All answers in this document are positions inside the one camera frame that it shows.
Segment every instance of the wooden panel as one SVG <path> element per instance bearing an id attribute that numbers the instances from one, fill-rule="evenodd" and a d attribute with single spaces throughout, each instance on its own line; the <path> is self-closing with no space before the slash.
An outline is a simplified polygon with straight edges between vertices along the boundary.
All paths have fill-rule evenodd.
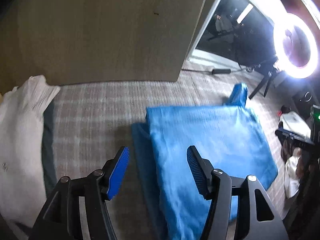
<path id="1" fill-rule="evenodd" d="M 49 84 L 176 81 L 204 0 L 15 0 L 0 22 L 0 91 Z"/>

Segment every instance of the electronic device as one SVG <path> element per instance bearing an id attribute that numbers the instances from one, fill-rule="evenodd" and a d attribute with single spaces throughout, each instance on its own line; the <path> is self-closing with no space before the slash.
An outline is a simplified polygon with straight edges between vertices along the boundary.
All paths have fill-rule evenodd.
<path id="1" fill-rule="evenodd" d="M 90 238 L 115 240 L 105 200 L 118 193 L 128 162 L 129 149 L 121 147 L 101 170 L 79 179 L 63 176 L 40 211 L 29 240 L 82 240 L 80 196 L 85 199 Z"/>
<path id="2" fill-rule="evenodd" d="M 280 141 L 290 140 L 295 147 L 300 147 L 311 154 L 314 158 L 319 158 L 320 150 L 320 107 L 313 105 L 310 110 L 310 118 L 312 121 L 310 138 L 287 131 L 281 127 L 275 131 Z"/>
<path id="3" fill-rule="evenodd" d="M 287 240 L 281 218 L 267 192 L 254 175 L 231 177 L 201 158 L 195 146 L 187 150 L 187 160 L 199 194 L 212 200 L 200 240 L 225 240 L 231 196 L 238 196 L 234 240 Z"/>

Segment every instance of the floor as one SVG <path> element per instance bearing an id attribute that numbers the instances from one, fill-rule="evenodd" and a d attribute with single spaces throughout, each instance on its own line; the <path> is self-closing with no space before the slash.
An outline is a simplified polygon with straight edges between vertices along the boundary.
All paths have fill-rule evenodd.
<path id="1" fill-rule="evenodd" d="M 205 70 L 205 66 L 186 62 L 183 68 Z M 117 239 L 154 239 L 133 156 L 131 124 L 145 118 L 147 106 L 221 105 L 238 82 L 245 82 L 249 93 L 258 82 L 244 73 L 209 76 L 181 72 L 177 82 L 100 82 L 63 86 L 55 98 L 53 151 L 57 177 L 87 176 L 113 158 L 120 146 L 128 146 L 131 159 L 119 194 L 107 203 Z M 248 104 L 260 118 L 279 175 L 268 190 L 276 210 L 284 209 L 284 164 L 280 143 L 274 131 L 277 111 L 286 100 L 274 88 L 267 97 L 257 94 Z M 84 216 L 84 200 L 81 199 Z M 84 239 L 89 239 L 82 219 Z M 235 224 L 230 225 L 232 239 Z"/>

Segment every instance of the white cloth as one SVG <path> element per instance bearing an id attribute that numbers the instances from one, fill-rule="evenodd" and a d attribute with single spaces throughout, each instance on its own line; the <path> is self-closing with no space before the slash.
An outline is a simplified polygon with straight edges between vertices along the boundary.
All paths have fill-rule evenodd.
<path id="1" fill-rule="evenodd" d="M 46 200 L 41 143 L 43 112 L 60 87 L 30 77 L 0 104 L 0 213 L 32 227 Z"/>
<path id="2" fill-rule="evenodd" d="M 299 190 L 299 179 L 296 175 L 297 164 L 300 156 L 291 156 L 284 167 L 284 192 L 287 198 L 293 197 Z"/>
<path id="3" fill-rule="evenodd" d="M 279 122 L 283 128 L 295 132 L 304 138 L 310 138 L 311 129 L 306 122 L 296 113 L 282 114 Z M 284 192 L 287 198 L 293 197 L 299 190 L 299 179 L 296 176 L 297 164 L 300 156 L 297 156 L 299 148 L 295 148 L 292 156 L 287 160 L 284 167 Z"/>

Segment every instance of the blue cloth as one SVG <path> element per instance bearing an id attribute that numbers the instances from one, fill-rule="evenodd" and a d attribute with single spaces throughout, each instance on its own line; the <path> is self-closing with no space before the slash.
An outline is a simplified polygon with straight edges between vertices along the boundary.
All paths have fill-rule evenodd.
<path id="1" fill-rule="evenodd" d="M 188 166 L 190 145 L 230 176 L 253 174 L 265 189 L 276 178 L 267 139 L 257 116 L 245 108 L 246 97 L 246 85 L 237 84 L 229 105 L 147 108 L 146 123 L 132 125 L 140 180 L 159 239 L 199 239 L 208 215 L 210 201 L 198 193 Z M 236 214 L 233 197 L 230 219 Z"/>

